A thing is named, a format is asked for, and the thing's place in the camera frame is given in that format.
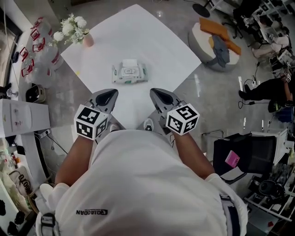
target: orange cushion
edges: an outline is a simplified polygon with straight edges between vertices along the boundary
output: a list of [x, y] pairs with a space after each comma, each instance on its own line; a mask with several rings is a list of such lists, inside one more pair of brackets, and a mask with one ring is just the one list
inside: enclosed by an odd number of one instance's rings
[[239, 46], [237, 46], [236, 44], [234, 44], [232, 41], [227, 40], [225, 41], [226, 46], [233, 50], [236, 54], [241, 55], [242, 54], [242, 50]]
[[200, 18], [200, 29], [209, 34], [218, 35], [225, 41], [230, 39], [227, 29], [214, 21]]

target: belt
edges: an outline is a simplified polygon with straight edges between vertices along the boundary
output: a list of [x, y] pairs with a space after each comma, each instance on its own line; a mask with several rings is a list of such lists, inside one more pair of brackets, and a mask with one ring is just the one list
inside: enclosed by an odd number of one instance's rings
[[240, 236], [241, 227], [236, 207], [229, 196], [220, 195], [222, 208], [226, 217], [227, 236]]
[[59, 236], [59, 226], [53, 213], [46, 213], [41, 217], [42, 236]]

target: chair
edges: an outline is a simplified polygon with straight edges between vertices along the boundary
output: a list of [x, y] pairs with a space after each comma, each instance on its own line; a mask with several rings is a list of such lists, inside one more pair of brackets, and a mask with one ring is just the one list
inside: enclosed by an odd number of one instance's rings
[[234, 17], [226, 16], [225, 19], [229, 20], [229, 22], [222, 22], [222, 25], [227, 24], [235, 30], [235, 35], [233, 36], [234, 39], [237, 37], [238, 33], [241, 35], [240, 38], [242, 39], [243, 35], [241, 30], [247, 31], [247, 28], [241, 16], [245, 16], [247, 18], [251, 17], [253, 12], [259, 8], [261, 0], [243, 0], [240, 6], [237, 6], [236, 2], [234, 1], [230, 1], [229, 3], [236, 7], [236, 9], [233, 11]]
[[229, 22], [222, 22], [221, 24], [222, 25], [227, 24], [227, 25], [231, 26], [235, 30], [235, 35], [233, 36], [234, 39], [237, 37], [238, 33], [241, 35], [240, 36], [240, 39], [242, 39], [243, 38], [243, 34], [240, 31], [240, 29], [239, 29], [239, 26], [238, 26], [237, 21], [234, 18], [230, 17], [230, 16], [225, 16], [224, 18], [225, 19], [228, 19]]
[[208, 65], [209, 61], [212, 61], [216, 55], [209, 43], [209, 38], [212, 37], [211, 34], [201, 30], [201, 24], [197, 22], [194, 24], [193, 28], [189, 31], [189, 47], [198, 56], [198, 58], [210, 67], [212, 70], [225, 72], [231, 71], [236, 68], [240, 55], [229, 49], [230, 62], [225, 65], [225, 67], [220, 66], [218, 63], [213, 65]]
[[[216, 132], [223, 133], [223, 131], [217, 130], [202, 135], [208, 136]], [[271, 172], [276, 152], [276, 137], [258, 137], [249, 133], [246, 135], [235, 134], [216, 140], [214, 142], [213, 167], [220, 176], [233, 169], [225, 162], [231, 150], [240, 157], [237, 167], [243, 174], [232, 180], [223, 179], [227, 184], [233, 184], [246, 176], [247, 173], [266, 174]]]

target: white shirt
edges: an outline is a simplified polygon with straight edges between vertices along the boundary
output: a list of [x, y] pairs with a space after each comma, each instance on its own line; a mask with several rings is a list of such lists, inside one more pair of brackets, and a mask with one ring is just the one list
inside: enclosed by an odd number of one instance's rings
[[246, 205], [218, 175], [199, 178], [154, 132], [121, 130], [103, 139], [89, 170], [70, 188], [58, 184], [49, 202], [61, 236], [226, 236], [220, 194], [233, 200], [244, 236]]
[[271, 47], [275, 52], [279, 52], [282, 48], [285, 48], [289, 45], [289, 37], [284, 35], [283, 37], [274, 38], [274, 43], [271, 44]]

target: flower vase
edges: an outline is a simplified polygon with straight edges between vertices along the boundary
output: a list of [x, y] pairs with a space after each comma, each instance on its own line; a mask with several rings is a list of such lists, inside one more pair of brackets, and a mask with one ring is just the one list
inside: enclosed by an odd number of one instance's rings
[[90, 33], [86, 34], [83, 38], [83, 45], [85, 47], [91, 47], [94, 44], [93, 37]]

